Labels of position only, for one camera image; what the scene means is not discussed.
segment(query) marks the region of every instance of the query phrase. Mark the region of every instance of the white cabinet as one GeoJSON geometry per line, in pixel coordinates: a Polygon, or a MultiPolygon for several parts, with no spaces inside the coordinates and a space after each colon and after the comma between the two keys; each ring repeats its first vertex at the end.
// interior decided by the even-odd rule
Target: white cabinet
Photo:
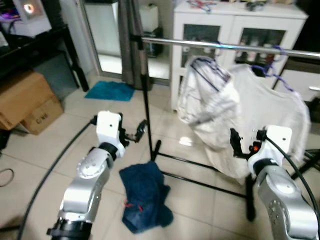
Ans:
{"type": "MultiPolygon", "coordinates": [[[[301,95],[304,101],[312,101],[314,97],[320,95],[320,73],[286,69],[283,71],[282,77],[291,88],[301,95]]],[[[281,82],[277,84],[276,90],[283,93],[288,92],[281,82]]]]}
{"type": "MultiPolygon", "coordinates": [[[[211,13],[190,7],[182,1],[174,9],[173,38],[176,40],[194,40],[203,42],[220,41],[225,44],[252,45],[270,47],[280,45],[291,49],[303,27],[307,15],[295,5],[268,3],[262,11],[245,10],[240,2],[219,2],[211,8],[211,13]]],[[[212,49],[172,47],[171,63],[171,108],[176,109],[179,86],[186,73],[186,61],[191,56],[214,56],[212,49]]],[[[225,68],[237,63],[264,66],[273,61],[272,54],[255,52],[236,52],[224,50],[217,58],[225,68]]],[[[275,62],[277,73],[280,73],[287,57],[275,62]]]]}

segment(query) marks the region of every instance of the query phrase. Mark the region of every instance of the blue towel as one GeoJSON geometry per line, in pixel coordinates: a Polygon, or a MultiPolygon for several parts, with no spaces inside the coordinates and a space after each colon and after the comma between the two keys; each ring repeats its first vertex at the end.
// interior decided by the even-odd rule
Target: blue towel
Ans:
{"type": "Polygon", "coordinates": [[[122,222],[134,234],[156,226],[166,227],[174,219],[165,206],[170,187],[154,161],[120,170],[127,201],[122,222]]]}
{"type": "Polygon", "coordinates": [[[128,102],[132,98],[134,91],[124,82],[98,81],[85,98],[128,102]]]}

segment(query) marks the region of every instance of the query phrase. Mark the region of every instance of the gray curtain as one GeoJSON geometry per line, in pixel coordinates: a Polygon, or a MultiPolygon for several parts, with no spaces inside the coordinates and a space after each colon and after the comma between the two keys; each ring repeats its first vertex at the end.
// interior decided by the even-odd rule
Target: gray curtain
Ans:
{"type": "MultiPolygon", "coordinates": [[[[141,73],[148,69],[146,48],[139,51],[138,43],[130,41],[130,36],[143,36],[138,0],[119,0],[118,2],[118,29],[122,61],[122,81],[135,89],[142,89],[141,73]]],[[[147,88],[150,90],[148,71],[144,72],[147,88]]]]}

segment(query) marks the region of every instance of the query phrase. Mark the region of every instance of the glass cabinet door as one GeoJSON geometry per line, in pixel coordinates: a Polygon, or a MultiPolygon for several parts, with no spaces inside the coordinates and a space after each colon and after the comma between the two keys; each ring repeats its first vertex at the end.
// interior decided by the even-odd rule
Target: glass cabinet door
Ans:
{"type": "MultiPolygon", "coordinates": [[[[272,48],[280,45],[286,31],[273,29],[244,28],[237,44],[252,47],[272,48]]],[[[252,51],[237,51],[234,58],[236,64],[250,64],[265,66],[271,64],[275,56],[273,54],[256,53],[252,51]]]]}
{"type": "MultiPolygon", "coordinates": [[[[183,28],[183,40],[211,42],[218,41],[218,35],[220,26],[215,25],[195,25],[184,24],[183,28]]],[[[197,48],[197,47],[182,47],[181,54],[181,67],[183,68],[192,56],[208,56],[214,58],[215,50],[209,47],[197,48]]]]}
{"type": "MultiPolygon", "coordinates": [[[[236,16],[229,36],[229,43],[252,47],[272,48],[279,45],[284,49],[292,49],[298,33],[303,25],[299,19],[236,16]]],[[[265,66],[273,62],[279,56],[273,54],[256,53],[251,51],[232,51],[225,57],[225,67],[230,68],[234,64],[250,64],[265,66]]],[[[274,62],[273,66],[279,73],[288,57],[274,62]]]]}

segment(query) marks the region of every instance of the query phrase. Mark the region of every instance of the black table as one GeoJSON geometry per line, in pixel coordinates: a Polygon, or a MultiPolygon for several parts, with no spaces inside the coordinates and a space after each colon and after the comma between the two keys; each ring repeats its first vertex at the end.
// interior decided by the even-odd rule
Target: black table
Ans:
{"type": "Polygon", "coordinates": [[[17,68],[28,67],[32,60],[36,59],[35,56],[46,55],[47,52],[56,49],[60,41],[63,41],[72,61],[71,68],[77,74],[82,90],[84,92],[89,90],[84,71],[79,66],[77,52],[67,25],[44,32],[35,38],[14,35],[7,37],[10,39],[10,46],[0,52],[0,80],[1,76],[14,72],[17,68]]]}

